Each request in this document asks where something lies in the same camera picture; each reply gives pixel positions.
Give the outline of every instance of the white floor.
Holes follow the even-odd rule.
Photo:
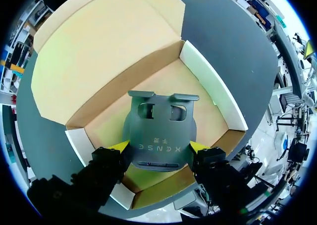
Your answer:
[[[280,126],[279,132],[287,132],[289,139],[288,142],[290,145],[290,142],[295,136],[295,127]],[[275,134],[275,123],[270,124],[267,121],[266,116],[264,115],[258,128],[249,141],[249,144],[253,147],[255,151],[256,157],[258,157],[260,161],[263,162],[263,166],[259,170],[258,175],[262,174],[267,168],[273,167],[277,164],[286,163],[287,155],[280,161],[276,161],[276,159],[281,155],[281,151],[277,150],[274,146]],[[256,182],[253,179],[248,185],[252,187],[255,185],[255,183]],[[169,204],[161,209],[153,210],[149,213],[129,220],[145,223],[171,223],[181,222],[181,217],[180,213],[174,209],[173,204]]]

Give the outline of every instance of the desk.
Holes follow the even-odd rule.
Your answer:
[[[292,80],[293,94],[301,99],[305,90],[301,77],[302,66],[298,59],[295,47],[277,22],[274,23],[271,40],[275,43],[286,63]]]
[[[191,41],[216,69],[249,127],[243,140],[228,156],[230,160],[246,145],[265,113],[277,74],[277,56],[265,34],[233,1],[182,1],[186,4],[182,38]],[[37,110],[31,92],[36,57],[32,54],[17,96],[21,140],[37,178],[51,178],[55,174],[70,182],[70,175],[78,172],[82,165],[67,140],[65,127],[41,118]],[[194,187],[138,210],[127,211],[109,198],[100,212],[123,219],[136,217],[179,199]]]

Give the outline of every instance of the cable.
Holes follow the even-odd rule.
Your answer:
[[[289,114],[292,115],[292,116],[294,117],[294,119],[297,119],[297,117],[296,117],[295,115],[293,115],[292,113],[284,114],[282,117],[280,117],[280,119],[283,118],[283,117],[286,116],[286,115],[289,115]]]
[[[207,207],[207,203],[206,203],[206,201],[205,201],[205,199],[203,198],[203,195],[202,195],[202,190],[200,191],[200,197],[203,199],[203,201],[204,201],[204,203],[205,203],[205,205]]]
[[[255,163],[259,163],[260,162],[260,159],[258,157],[254,157],[254,159],[258,159],[258,162],[255,162]]]
[[[208,203],[208,206],[207,206],[207,212],[206,212],[205,217],[207,217],[207,215],[208,215],[208,213],[209,213],[209,204],[210,204],[210,203]]]

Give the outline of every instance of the box flap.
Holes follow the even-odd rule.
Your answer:
[[[63,3],[39,28],[34,36],[33,48],[39,53],[50,36],[71,15],[93,0],[68,0]]]
[[[146,0],[181,36],[185,4],[181,0]]]
[[[129,66],[179,40],[145,0],[91,1],[51,35],[38,55],[31,88],[41,116],[66,124]]]
[[[139,209],[163,201],[195,183],[193,172],[185,167],[175,175],[136,194],[132,209]]]
[[[247,123],[229,89],[212,65],[189,41],[185,42],[179,58],[197,77],[218,106],[228,128],[248,130]]]
[[[89,161],[93,159],[91,154],[95,151],[95,149],[91,144],[85,129],[79,128],[67,130],[65,133],[80,162],[84,167],[87,166]],[[131,208],[134,195],[135,194],[122,183],[116,184],[110,194],[111,198],[126,210]]]
[[[39,53],[50,36],[80,8],[93,0],[68,0],[62,4],[39,28],[34,37],[33,47]],[[185,4],[181,0],[146,0],[181,36]]]
[[[243,131],[228,130],[212,147],[221,148],[228,156],[245,134]]]

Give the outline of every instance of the box lid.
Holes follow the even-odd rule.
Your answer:
[[[73,1],[63,4],[53,19]],[[184,9],[181,0],[90,0],[68,13],[38,48],[31,88],[41,116],[67,124],[129,66],[179,41]],[[43,38],[45,28],[49,23],[35,41]]]

